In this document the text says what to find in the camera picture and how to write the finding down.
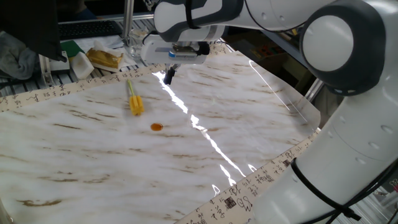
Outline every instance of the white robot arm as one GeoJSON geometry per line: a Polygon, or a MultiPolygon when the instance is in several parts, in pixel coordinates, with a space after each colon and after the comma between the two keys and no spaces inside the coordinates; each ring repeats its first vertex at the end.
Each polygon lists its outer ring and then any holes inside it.
{"type": "MultiPolygon", "coordinates": [[[[308,68],[347,97],[296,165],[344,205],[398,158],[397,1],[164,0],[155,11],[159,34],[144,48],[161,41],[165,54],[156,62],[201,63],[195,42],[218,39],[224,26],[284,30],[305,21],[300,50],[308,68]]],[[[332,210],[291,166],[254,206],[259,224],[305,223],[332,210]]]]}

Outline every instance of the metal frame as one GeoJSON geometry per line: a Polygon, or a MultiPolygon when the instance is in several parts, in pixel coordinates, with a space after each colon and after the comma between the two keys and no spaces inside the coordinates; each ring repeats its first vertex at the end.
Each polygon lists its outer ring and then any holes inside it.
{"type": "Polygon", "coordinates": [[[134,0],[125,0],[124,2],[124,20],[122,38],[126,39],[129,36],[132,28],[132,13],[134,11],[134,0]]]}
{"type": "Polygon", "coordinates": [[[317,78],[312,84],[311,88],[308,90],[307,94],[305,94],[305,98],[312,103],[312,101],[318,95],[319,91],[321,91],[323,86],[324,83],[319,78],[317,78]]]}
{"type": "MultiPolygon", "coordinates": [[[[288,54],[290,54],[290,56],[300,62],[304,67],[308,68],[307,63],[305,63],[303,55],[300,53],[299,49],[289,43],[289,41],[283,39],[278,33],[275,32],[269,32],[266,30],[262,30],[261,32],[274,41],[277,45],[279,45],[279,47],[282,47],[288,54]]],[[[317,78],[307,94],[305,94],[305,98],[312,103],[323,86],[324,83],[317,78]]]]}

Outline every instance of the metal pole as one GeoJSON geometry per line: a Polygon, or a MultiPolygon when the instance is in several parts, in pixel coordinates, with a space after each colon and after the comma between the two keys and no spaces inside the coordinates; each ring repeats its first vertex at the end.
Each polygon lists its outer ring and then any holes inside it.
{"type": "Polygon", "coordinates": [[[134,0],[125,0],[124,2],[124,20],[123,20],[123,39],[129,36],[132,29],[132,13],[134,11],[134,0]]]}

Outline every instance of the marble-patterned mat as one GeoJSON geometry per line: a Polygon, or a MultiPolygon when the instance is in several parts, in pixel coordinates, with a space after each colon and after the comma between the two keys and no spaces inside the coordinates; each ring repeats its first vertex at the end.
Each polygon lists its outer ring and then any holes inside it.
{"type": "Polygon", "coordinates": [[[316,130],[319,112],[238,52],[0,114],[0,197],[18,223],[173,223],[316,130]],[[154,132],[152,123],[163,130],[154,132]]]}

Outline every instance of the black cable tie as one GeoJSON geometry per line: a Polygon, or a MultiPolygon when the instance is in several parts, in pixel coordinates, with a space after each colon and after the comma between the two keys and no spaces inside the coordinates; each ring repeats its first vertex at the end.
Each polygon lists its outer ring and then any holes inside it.
{"type": "Polygon", "coordinates": [[[193,25],[193,20],[192,20],[192,0],[186,0],[185,1],[185,15],[187,17],[187,24],[189,28],[191,29],[200,29],[200,27],[197,27],[193,25]]]}
{"type": "Polygon", "coordinates": [[[320,192],[314,185],[312,185],[311,182],[303,175],[303,173],[301,173],[300,169],[297,167],[296,158],[293,159],[290,165],[292,166],[293,172],[298,177],[298,179],[300,179],[301,182],[319,199],[321,199],[331,207],[335,208],[335,210],[338,211],[339,213],[343,213],[346,217],[353,218],[356,221],[360,221],[361,217],[355,214],[355,212],[352,209],[350,209],[346,205],[340,205],[339,203],[333,201],[332,199],[324,195],[322,192],[320,192]]]}

